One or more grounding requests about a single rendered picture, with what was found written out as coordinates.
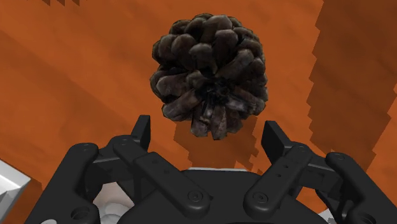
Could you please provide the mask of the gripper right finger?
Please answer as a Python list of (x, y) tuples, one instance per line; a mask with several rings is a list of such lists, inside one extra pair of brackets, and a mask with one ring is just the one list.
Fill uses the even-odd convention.
[(265, 122), (261, 145), (271, 166), (247, 191), (244, 210), (267, 220), (286, 196), (301, 187), (314, 189), (337, 224), (397, 224), (397, 207), (349, 155), (316, 155), (291, 141), (275, 121)]

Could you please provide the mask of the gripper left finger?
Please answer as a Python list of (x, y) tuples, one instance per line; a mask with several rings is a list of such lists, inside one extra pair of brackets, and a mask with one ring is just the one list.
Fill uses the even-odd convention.
[[(150, 116), (141, 115), (132, 133), (119, 136), (111, 148), (132, 172), (134, 191), (140, 191), (145, 178), (185, 217), (205, 216), (211, 202), (209, 194), (159, 154), (149, 153), (150, 137)], [(24, 224), (101, 224), (85, 184), (86, 172), (98, 155), (94, 143), (72, 146)]]

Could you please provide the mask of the dark brown pine cone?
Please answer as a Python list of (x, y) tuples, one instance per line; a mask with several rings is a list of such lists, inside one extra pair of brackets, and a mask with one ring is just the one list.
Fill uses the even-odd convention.
[(259, 37), (235, 17), (202, 13), (174, 22), (152, 49), (153, 93), (172, 121), (189, 120), (197, 137), (225, 138), (268, 101)]

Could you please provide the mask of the white angular object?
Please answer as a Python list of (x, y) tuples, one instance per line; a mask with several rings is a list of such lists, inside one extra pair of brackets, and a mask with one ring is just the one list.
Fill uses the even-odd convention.
[(0, 222), (18, 200), (30, 177), (0, 159)]

